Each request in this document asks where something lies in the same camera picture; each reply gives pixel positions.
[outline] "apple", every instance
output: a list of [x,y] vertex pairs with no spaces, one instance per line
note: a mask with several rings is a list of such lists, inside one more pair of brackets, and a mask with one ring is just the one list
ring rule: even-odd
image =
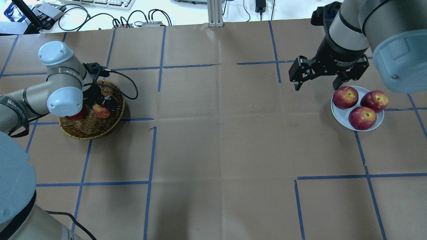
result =
[[80,120],[80,119],[84,118],[87,113],[88,113],[88,109],[83,104],[82,109],[80,110],[79,113],[77,113],[76,115],[73,115],[73,116],[65,116],[65,118],[70,119],[70,120]]
[[381,112],[389,103],[389,98],[382,91],[370,91],[360,101],[361,106],[371,108],[375,112]]
[[101,107],[96,103],[92,106],[92,109],[94,110],[95,114],[99,118],[109,118],[111,116],[110,110],[108,110],[107,108]]
[[357,130],[367,130],[377,121],[377,114],[368,107],[357,107],[348,115],[348,121]]
[[339,109],[352,108],[359,101],[357,90],[352,87],[340,87],[332,96],[332,102]]

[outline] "white desk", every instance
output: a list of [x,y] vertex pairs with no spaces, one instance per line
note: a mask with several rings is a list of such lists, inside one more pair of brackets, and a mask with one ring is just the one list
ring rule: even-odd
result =
[[[300,19],[310,18],[311,14],[318,6],[329,4],[332,0],[276,0],[274,9],[273,20],[278,19]],[[260,15],[255,12],[255,0],[245,0],[247,11],[251,15],[250,21],[259,21]],[[148,14],[151,9],[161,9],[168,13],[172,20],[173,25],[189,25],[201,24],[208,21],[208,7],[207,4],[192,4],[188,2],[176,2],[174,0],[136,0],[132,9],[130,10],[117,10],[103,7],[85,6],[91,16],[104,12],[113,15],[119,19],[123,16],[127,19],[129,14],[134,10],[141,10]],[[8,21],[3,14],[4,9],[1,11],[0,21]],[[272,13],[272,4],[267,1],[267,10],[263,13],[263,20],[270,20]],[[72,29],[83,23],[86,13],[82,10],[72,10],[68,16],[61,19],[61,26],[64,29]],[[249,19],[248,14],[243,9],[243,0],[234,0],[227,3],[227,8],[223,16],[224,22],[244,22]],[[155,13],[154,20],[161,20],[167,24],[166,18],[159,12]],[[135,13],[130,22],[145,21],[141,13]],[[94,29],[111,29],[112,18],[107,15],[97,16],[96,18],[87,22],[80,31],[94,30]],[[63,32],[56,23],[49,31],[43,32]]]

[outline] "white plate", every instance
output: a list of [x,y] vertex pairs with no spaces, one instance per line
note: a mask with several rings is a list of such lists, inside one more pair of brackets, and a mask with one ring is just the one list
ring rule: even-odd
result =
[[367,129],[367,130],[357,130],[354,127],[351,126],[350,122],[348,121],[348,115],[350,114],[350,112],[357,108],[360,107],[360,101],[362,100],[362,97],[367,94],[369,92],[369,90],[361,88],[361,87],[357,87],[357,86],[350,86],[353,87],[354,89],[357,90],[357,93],[359,94],[359,101],[357,102],[357,104],[352,107],[352,108],[348,108],[348,109],[339,109],[335,106],[335,104],[332,102],[332,99],[330,100],[330,108],[332,109],[332,114],[335,117],[335,119],[344,127],[354,130],[354,131],[360,131],[360,132],[366,132],[366,131],[371,131],[374,130],[375,128],[377,128],[384,119],[384,110],[382,110],[381,112],[377,113],[377,121],[375,122],[375,124]]

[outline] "wicker basket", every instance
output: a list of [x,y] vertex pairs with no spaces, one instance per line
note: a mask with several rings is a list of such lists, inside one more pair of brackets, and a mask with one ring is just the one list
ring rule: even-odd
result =
[[[102,83],[119,89],[115,84],[98,80],[97,83]],[[65,117],[59,118],[59,126],[68,136],[79,139],[79,140],[90,140],[99,138],[108,132],[110,132],[119,122],[125,111],[125,100],[123,96],[116,90],[106,87],[99,86],[102,94],[105,96],[111,95],[119,103],[117,110],[111,112],[111,116],[106,119],[98,118],[92,106],[86,106],[88,114],[80,120],[70,120]]]

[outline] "white keyboard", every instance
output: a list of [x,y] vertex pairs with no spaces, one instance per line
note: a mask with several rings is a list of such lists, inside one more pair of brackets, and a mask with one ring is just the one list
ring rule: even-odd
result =
[[96,6],[111,9],[131,9],[136,0],[60,0],[62,4],[78,4],[81,6]]

